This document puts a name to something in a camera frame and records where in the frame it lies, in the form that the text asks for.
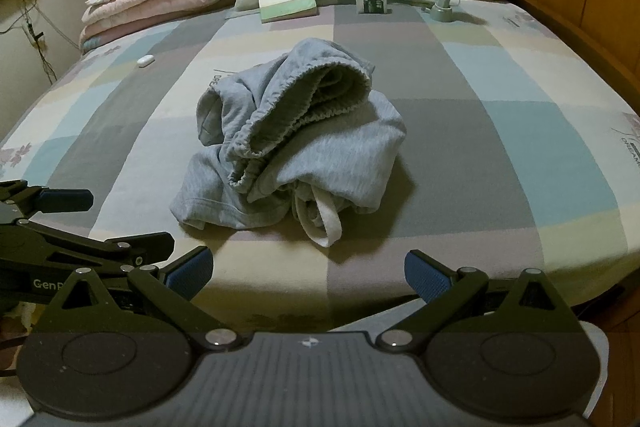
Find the drawstring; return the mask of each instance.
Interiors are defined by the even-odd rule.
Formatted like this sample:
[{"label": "drawstring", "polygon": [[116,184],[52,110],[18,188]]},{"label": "drawstring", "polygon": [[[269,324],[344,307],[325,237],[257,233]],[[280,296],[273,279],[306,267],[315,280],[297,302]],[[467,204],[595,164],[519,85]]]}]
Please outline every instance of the drawstring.
[{"label": "drawstring", "polygon": [[321,247],[330,247],[342,236],[342,225],[338,212],[335,210],[334,198],[326,190],[313,185],[311,185],[311,191],[314,198],[316,198],[316,205],[324,224],[324,231],[313,224],[306,209],[306,201],[299,198],[297,191],[295,191],[293,197],[300,225],[302,225],[309,239]]}]

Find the blue gripper pad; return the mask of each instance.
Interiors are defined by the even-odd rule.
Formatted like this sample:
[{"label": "blue gripper pad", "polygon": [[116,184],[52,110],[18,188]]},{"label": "blue gripper pad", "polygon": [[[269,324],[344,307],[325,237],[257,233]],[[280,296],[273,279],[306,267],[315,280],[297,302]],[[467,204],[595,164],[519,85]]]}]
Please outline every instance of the blue gripper pad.
[{"label": "blue gripper pad", "polygon": [[212,275],[213,254],[209,248],[205,248],[168,272],[164,285],[190,301],[211,280]]},{"label": "blue gripper pad", "polygon": [[427,304],[452,286],[447,275],[412,252],[404,258],[404,278]]}]

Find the bed sheet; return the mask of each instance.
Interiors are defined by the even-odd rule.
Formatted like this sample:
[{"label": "bed sheet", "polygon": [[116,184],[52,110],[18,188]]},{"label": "bed sheet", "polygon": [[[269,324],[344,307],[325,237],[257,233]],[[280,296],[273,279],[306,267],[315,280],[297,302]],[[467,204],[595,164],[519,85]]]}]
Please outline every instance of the bed sheet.
[{"label": "bed sheet", "polygon": [[[268,24],[224,11],[113,41],[25,115],[0,179],[92,190],[91,211],[33,218],[46,225],[96,239],[166,230],[172,259],[207,245],[214,275],[194,302],[240,329],[327,330],[396,303],[412,294],[412,248],[494,277],[545,269],[571,305],[638,268],[640,119],[628,105],[514,5],[462,0],[449,24],[391,9]],[[252,231],[180,227],[168,206],[202,147],[200,95],[306,37],[371,60],[374,89],[408,128],[379,211],[346,211],[329,249],[290,216]],[[156,61],[138,68],[146,54]]]}]

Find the small box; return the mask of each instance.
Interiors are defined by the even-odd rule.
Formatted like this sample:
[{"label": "small box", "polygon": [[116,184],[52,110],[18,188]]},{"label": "small box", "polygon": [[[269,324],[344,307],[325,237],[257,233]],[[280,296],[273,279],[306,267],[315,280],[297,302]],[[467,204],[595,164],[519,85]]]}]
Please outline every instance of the small box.
[{"label": "small box", "polygon": [[356,0],[358,13],[386,13],[386,0]]}]

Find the fan stand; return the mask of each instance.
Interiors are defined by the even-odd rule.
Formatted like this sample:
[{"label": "fan stand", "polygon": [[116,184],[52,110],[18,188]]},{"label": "fan stand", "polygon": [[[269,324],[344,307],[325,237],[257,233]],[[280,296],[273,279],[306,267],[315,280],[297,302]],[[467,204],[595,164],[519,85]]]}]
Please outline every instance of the fan stand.
[{"label": "fan stand", "polygon": [[438,0],[431,8],[431,18],[438,22],[452,22],[453,9],[449,7],[451,0]]},{"label": "fan stand", "polygon": [[451,8],[442,8],[437,4],[433,5],[431,8],[431,18],[438,22],[452,22],[453,21],[453,10]]}]

